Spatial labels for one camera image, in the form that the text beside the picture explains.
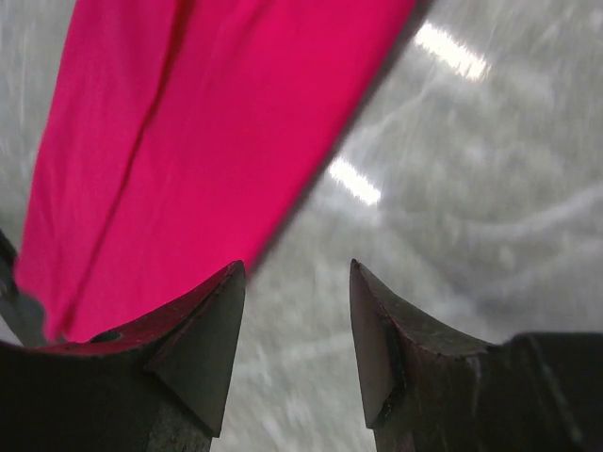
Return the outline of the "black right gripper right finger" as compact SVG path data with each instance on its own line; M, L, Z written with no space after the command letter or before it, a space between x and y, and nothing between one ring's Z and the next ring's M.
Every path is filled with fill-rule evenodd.
M602 337L527 332L496 345L442 323L350 264L365 422L381 451L598 451Z

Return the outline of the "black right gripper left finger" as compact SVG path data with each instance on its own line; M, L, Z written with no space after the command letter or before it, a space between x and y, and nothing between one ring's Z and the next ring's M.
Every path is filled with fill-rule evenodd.
M3 343L2 449L208 450L221 432L244 300L235 261L86 343Z

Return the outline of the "bright red t-shirt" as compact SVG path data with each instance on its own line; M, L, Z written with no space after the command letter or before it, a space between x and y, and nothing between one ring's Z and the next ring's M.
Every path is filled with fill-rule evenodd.
M79 1L15 280L85 341L252 266L344 132L411 1Z

